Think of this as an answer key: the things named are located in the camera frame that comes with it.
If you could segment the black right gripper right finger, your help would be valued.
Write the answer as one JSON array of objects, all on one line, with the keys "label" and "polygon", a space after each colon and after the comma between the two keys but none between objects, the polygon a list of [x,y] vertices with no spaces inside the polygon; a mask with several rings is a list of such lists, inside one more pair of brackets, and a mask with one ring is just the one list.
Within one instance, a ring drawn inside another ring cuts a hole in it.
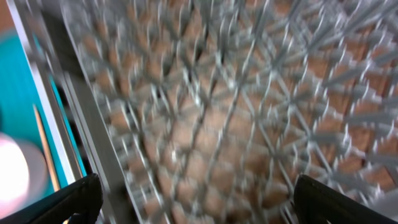
[{"label": "black right gripper right finger", "polygon": [[300,224],[397,224],[307,175],[295,185],[294,209]]}]

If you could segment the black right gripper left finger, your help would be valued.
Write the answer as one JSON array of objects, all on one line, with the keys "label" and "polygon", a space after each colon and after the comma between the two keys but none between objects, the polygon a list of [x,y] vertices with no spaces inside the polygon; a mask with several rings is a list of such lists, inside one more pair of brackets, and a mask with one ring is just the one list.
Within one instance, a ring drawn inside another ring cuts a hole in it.
[{"label": "black right gripper left finger", "polygon": [[96,223],[103,205],[98,174],[90,174],[28,207],[1,219],[1,224]]}]

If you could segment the white cup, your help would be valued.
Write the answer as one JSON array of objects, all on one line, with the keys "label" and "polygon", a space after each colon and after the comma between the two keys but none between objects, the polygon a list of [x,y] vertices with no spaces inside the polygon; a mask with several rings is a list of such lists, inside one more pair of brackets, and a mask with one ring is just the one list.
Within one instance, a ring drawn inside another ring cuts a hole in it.
[{"label": "white cup", "polygon": [[1,134],[1,218],[42,199],[49,183],[42,151],[33,143]]}]

